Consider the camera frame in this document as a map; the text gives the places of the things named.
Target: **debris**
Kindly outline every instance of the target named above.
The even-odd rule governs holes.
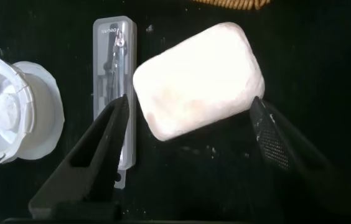
[[[152,24],[149,25],[148,28],[146,28],[146,32],[153,32],[153,26],[152,26]]]

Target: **bar of soap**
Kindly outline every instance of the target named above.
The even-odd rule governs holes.
[[[137,68],[133,78],[153,135],[166,141],[248,110],[264,79],[248,39],[217,24]]]

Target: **yellow object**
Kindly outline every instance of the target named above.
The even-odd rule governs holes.
[[[193,0],[196,2],[202,2],[205,4],[211,4],[214,6],[225,7],[229,9],[247,9],[250,10],[253,6],[256,9],[260,9],[265,4],[271,2],[271,0]]]

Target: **white cup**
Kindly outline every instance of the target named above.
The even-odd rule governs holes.
[[[59,140],[63,122],[52,75],[35,63],[11,65],[0,59],[0,163],[47,155]]]

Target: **black surface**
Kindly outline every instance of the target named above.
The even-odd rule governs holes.
[[[248,12],[182,0],[0,1],[0,57],[44,66],[65,110],[53,153],[0,165],[0,221],[29,216],[28,201],[91,124],[93,22],[120,15],[137,24],[138,64],[219,22],[239,24],[266,100],[351,174],[351,0],[274,0]],[[239,178],[255,145],[246,113],[169,142],[155,140],[141,110],[137,122],[137,164],[115,193],[125,219],[250,219]]]

